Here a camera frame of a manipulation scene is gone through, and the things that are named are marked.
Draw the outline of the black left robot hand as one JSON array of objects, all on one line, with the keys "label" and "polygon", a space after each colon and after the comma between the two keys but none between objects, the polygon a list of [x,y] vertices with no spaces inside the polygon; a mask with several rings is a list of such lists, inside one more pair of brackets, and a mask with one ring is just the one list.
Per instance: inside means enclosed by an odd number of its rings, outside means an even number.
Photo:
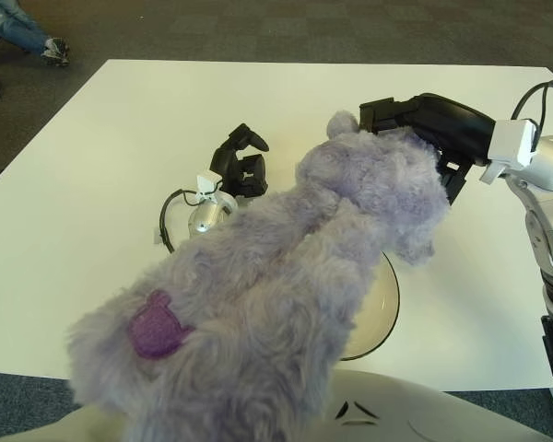
[{"label": "black left robot hand", "polygon": [[215,151],[210,163],[209,169],[221,176],[220,189],[234,198],[259,197],[268,188],[264,157],[261,154],[237,157],[237,152],[249,145],[261,152],[269,151],[266,141],[242,123]]}]

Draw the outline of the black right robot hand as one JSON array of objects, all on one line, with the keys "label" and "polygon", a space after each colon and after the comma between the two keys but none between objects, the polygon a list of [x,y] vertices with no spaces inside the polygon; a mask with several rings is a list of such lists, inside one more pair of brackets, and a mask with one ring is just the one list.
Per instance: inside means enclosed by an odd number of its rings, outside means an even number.
[{"label": "black right robot hand", "polygon": [[495,121],[454,100],[423,93],[405,101],[387,98],[360,104],[359,127],[374,134],[409,127],[433,145],[440,152],[441,183],[453,203],[471,167],[489,164]]}]

